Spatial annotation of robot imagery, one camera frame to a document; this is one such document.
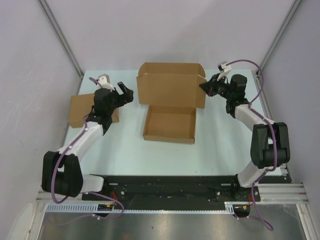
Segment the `right aluminium corner post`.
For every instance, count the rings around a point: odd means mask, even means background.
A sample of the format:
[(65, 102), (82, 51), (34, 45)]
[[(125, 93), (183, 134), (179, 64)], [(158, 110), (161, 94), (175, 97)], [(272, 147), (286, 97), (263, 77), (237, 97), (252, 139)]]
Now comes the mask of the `right aluminium corner post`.
[(282, 38), (284, 37), (286, 31), (288, 30), (290, 24), (292, 23), (296, 13), (299, 11), (300, 7), (304, 3), (304, 0), (294, 0), (286, 13), (278, 31), (276, 32), (275, 37), (273, 38), (271, 45), (267, 49), (262, 62), (260, 64), (260, 68), (264, 70), (271, 60), (273, 54), (275, 53), (278, 45), (280, 44)]

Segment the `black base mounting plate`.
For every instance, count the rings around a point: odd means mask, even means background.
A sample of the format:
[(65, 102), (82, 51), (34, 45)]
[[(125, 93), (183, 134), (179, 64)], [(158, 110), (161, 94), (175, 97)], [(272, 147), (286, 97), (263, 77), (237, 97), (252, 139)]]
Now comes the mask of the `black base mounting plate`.
[(107, 176), (103, 177), (99, 194), (116, 197), (120, 202), (135, 197), (175, 199), (182, 197), (214, 200), (216, 202), (244, 202), (249, 196), (260, 199), (258, 184), (241, 186), (237, 175), (221, 176)]

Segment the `aluminium corner post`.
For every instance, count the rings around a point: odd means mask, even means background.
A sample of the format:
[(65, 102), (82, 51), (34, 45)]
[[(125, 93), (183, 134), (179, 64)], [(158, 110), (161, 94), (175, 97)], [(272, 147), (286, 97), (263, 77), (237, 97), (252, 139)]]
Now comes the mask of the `aluminium corner post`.
[(65, 37), (65, 34), (63, 33), (60, 27), (60, 24), (58, 23), (50, 5), (46, 0), (37, 0), (37, 3), (39, 4), (39, 7), (41, 8), (44, 16), (46, 17), (49, 25), (51, 26), (58, 42), (60, 43), (63, 51), (65, 52), (67, 58), (69, 59), (72, 67), (74, 68), (74, 70), (76, 71), (80, 79), (82, 79), (84, 76), (84, 72), (82, 71), (80, 64), (78, 63), (76, 56), (71, 46), (69, 45), (68, 40)]
[(300, 7), (304, 3), (304, 0), (294, 0), (286, 13), (278, 31), (276, 32), (275, 37), (273, 38), (271, 45), (267, 49), (262, 62), (260, 64), (260, 68), (264, 70), (271, 60), (273, 54), (275, 53), (278, 45), (280, 44), (282, 38), (284, 37), (286, 31), (288, 30), (290, 24), (292, 23), (296, 13), (299, 11)]

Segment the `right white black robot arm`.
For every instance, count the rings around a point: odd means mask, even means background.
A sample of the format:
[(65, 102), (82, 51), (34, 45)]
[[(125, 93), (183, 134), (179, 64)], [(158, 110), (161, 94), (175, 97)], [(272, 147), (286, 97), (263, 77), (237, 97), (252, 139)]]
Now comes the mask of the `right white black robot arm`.
[(238, 174), (230, 186), (231, 196), (242, 201), (254, 194), (255, 185), (291, 158), (288, 126), (275, 122), (257, 112), (246, 98), (247, 78), (234, 74), (230, 81), (215, 74), (199, 87), (209, 97), (216, 95), (226, 100), (226, 113), (242, 122), (252, 133), (248, 165)]

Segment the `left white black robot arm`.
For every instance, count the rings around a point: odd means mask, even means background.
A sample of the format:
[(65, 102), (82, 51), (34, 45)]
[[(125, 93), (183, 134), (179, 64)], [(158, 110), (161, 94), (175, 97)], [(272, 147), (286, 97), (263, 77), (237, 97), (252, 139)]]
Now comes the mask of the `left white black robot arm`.
[(93, 94), (93, 105), (90, 112), (83, 117), (80, 132), (71, 142), (57, 151), (46, 152), (43, 157), (41, 187), (51, 194), (56, 204), (63, 202), (58, 200), (56, 195), (67, 199), (93, 192), (100, 200), (110, 196), (111, 188), (104, 184), (103, 177), (82, 173), (81, 160), (109, 130), (115, 110), (134, 100), (134, 92), (121, 81), (117, 87), (122, 93), (108, 82), (96, 84), (98, 89)]

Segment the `folded brown cardboard box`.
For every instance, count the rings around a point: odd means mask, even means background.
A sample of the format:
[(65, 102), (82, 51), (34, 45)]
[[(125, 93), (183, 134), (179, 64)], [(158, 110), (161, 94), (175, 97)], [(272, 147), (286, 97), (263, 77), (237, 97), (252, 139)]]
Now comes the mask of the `folded brown cardboard box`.
[(68, 123), (81, 128), (90, 122), (102, 126), (106, 132), (112, 123), (119, 122), (118, 107), (113, 105), (111, 92), (97, 90), (95, 93), (71, 97)]

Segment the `left aluminium corner post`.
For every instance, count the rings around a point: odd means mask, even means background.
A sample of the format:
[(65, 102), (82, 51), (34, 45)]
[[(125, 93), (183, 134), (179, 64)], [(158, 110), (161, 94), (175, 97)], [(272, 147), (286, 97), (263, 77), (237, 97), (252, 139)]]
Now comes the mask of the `left aluminium corner post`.
[(65, 37), (65, 34), (63, 33), (60, 27), (60, 24), (58, 23), (50, 5), (46, 0), (37, 0), (37, 3), (39, 4), (39, 7), (41, 8), (44, 16), (46, 17), (49, 25), (51, 26), (58, 42), (60, 43), (63, 51), (65, 52), (67, 58), (69, 59), (72, 67), (74, 68), (74, 70), (76, 71), (80, 79), (82, 79), (84, 76), (84, 72), (82, 71), (80, 64), (78, 63), (76, 56), (71, 46), (69, 45), (68, 40)]

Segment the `brown cardboard box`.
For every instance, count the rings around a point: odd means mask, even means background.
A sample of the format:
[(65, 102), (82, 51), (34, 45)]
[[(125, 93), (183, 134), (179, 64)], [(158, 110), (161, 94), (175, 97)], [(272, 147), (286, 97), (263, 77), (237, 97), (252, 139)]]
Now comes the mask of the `brown cardboard box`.
[(106, 132), (112, 123), (119, 122), (118, 107), (113, 105), (111, 92), (97, 90), (95, 93), (71, 97), (68, 123), (81, 128), (90, 122), (102, 126)]
[(138, 102), (147, 105), (142, 136), (146, 141), (194, 144), (197, 110), (205, 108), (199, 63), (145, 62), (136, 77)]

